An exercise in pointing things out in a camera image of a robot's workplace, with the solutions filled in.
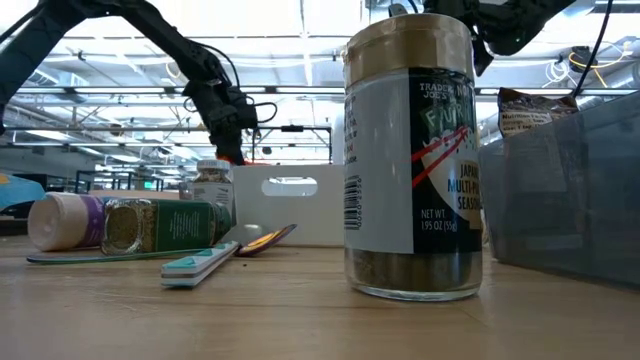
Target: barcode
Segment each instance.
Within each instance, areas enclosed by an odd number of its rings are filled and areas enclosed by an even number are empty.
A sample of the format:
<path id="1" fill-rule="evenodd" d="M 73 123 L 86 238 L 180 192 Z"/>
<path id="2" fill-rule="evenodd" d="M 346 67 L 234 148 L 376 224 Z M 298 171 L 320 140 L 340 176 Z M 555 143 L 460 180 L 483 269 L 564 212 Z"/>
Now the barcode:
<path id="1" fill-rule="evenodd" d="M 362 226 L 362 179 L 351 176 L 344 182 L 344 228 L 360 230 Z"/>

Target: green spice jar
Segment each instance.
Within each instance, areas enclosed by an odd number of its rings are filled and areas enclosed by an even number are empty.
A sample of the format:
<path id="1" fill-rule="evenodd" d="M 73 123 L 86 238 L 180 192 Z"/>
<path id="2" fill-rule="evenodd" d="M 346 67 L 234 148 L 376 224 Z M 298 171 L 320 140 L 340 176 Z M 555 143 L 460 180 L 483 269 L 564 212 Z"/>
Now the green spice jar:
<path id="1" fill-rule="evenodd" d="M 107 255 L 202 249 L 231 228 L 227 209 L 204 201 L 115 199 L 105 215 Z"/>

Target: crate handle hole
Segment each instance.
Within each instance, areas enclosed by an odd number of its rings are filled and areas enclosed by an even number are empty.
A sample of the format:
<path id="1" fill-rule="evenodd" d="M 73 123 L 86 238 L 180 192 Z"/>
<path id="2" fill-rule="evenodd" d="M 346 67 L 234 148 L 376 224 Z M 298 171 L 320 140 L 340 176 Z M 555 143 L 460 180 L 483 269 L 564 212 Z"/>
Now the crate handle hole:
<path id="1" fill-rule="evenodd" d="M 267 196 L 313 196 L 318 191 L 314 178 L 302 176 L 270 177 L 262 182 L 262 192 Z"/>

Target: purple label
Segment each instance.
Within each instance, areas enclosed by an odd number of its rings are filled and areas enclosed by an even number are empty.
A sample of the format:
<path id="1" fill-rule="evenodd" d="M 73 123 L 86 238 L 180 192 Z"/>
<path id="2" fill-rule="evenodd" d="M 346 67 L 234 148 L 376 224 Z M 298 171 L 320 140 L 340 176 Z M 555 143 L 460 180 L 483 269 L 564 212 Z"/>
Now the purple label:
<path id="1" fill-rule="evenodd" d="M 102 201 L 91 195 L 79 196 L 87 208 L 87 227 L 82 241 L 76 247 L 98 246 L 104 235 L 104 207 L 102 206 Z"/>

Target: ceiling light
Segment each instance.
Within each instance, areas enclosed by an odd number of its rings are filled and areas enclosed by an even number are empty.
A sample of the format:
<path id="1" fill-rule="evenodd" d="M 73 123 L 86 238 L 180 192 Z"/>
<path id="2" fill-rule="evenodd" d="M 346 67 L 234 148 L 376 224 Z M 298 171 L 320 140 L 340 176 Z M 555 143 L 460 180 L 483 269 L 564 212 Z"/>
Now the ceiling light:
<path id="1" fill-rule="evenodd" d="M 249 94 L 262 94 L 266 92 L 264 86 L 243 86 L 240 88 L 240 91 Z"/>
<path id="2" fill-rule="evenodd" d="M 78 149 L 86 152 L 87 154 L 96 155 L 96 156 L 104 156 L 104 154 L 101 153 L 100 151 L 96 151 L 96 150 L 93 150 L 93 149 L 89 149 L 89 148 L 85 148 L 85 147 L 80 147 Z"/>
<path id="3" fill-rule="evenodd" d="M 162 87 L 77 87 L 78 94 L 164 94 Z"/>
<path id="4" fill-rule="evenodd" d="M 9 143 L 9 145 L 13 145 L 13 146 L 65 146 L 63 143 L 54 143 L 54 142 L 17 142 L 17 143 Z"/>
<path id="5" fill-rule="evenodd" d="M 60 87 L 23 87 L 16 94 L 64 94 L 64 88 Z"/>
<path id="6" fill-rule="evenodd" d="M 175 146 L 175 144 L 170 144 L 170 143 L 122 143 L 122 145 L 129 146 L 129 147 Z"/>
<path id="7" fill-rule="evenodd" d="M 120 146 L 118 143 L 71 143 L 71 146 L 102 146 L 102 147 L 116 147 Z"/>
<path id="8" fill-rule="evenodd" d="M 638 89 L 584 89 L 580 92 L 580 95 L 615 96 L 629 95 L 636 91 Z"/>
<path id="9" fill-rule="evenodd" d="M 344 95 L 344 89 L 340 87 L 277 87 L 276 93 L 280 94 L 341 94 Z"/>
<path id="10" fill-rule="evenodd" d="M 525 94 L 542 95 L 542 96 L 554 96 L 554 95 L 569 95 L 571 89 L 513 89 Z M 480 95 L 498 95 L 500 89 L 480 89 Z"/>
<path id="11" fill-rule="evenodd" d="M 124 161 L 124 162 L 139 162 L 140 159 L 135 157 L 135 156 L 130 156 L 130 155 L 109 155 L 112 158 L 116 159 L 116 160 L 120 160 L 120 161 Z"/>
<path id="12" fill-rule="evenodd" d="M 163 174 L 167 174 L 167 175 L 180 175 L 181 172 L 180 170 L 175 170 L 175 169 L 162 169 L 160 170 L 161 173 Z"/>
<path id="13" fill-rule="evenodd" d="M 51 140 L 59 140 L 65 141 L 72 139 L 70 136 L 67 136 L 59 131 L 49 131 L 49 130 L 27 130 L 28 134 L 36 135 L 40 137 L 44 137 Z"/>
<path id="14" fill-rule="evenodd" d="M 213 147 L 213 145 L 207 144 L 207 143 L 184 143 L 184 144 L 180 144 L 180 146 L 183 146 L 183 147 Z"/>
<path id="15" fill-rule="evenodd" d="M 596 5 L 607 5 L 607 0 L 596 0 Z M 618 0 L 616 5 L 640 5 L 639 0 Z"/>

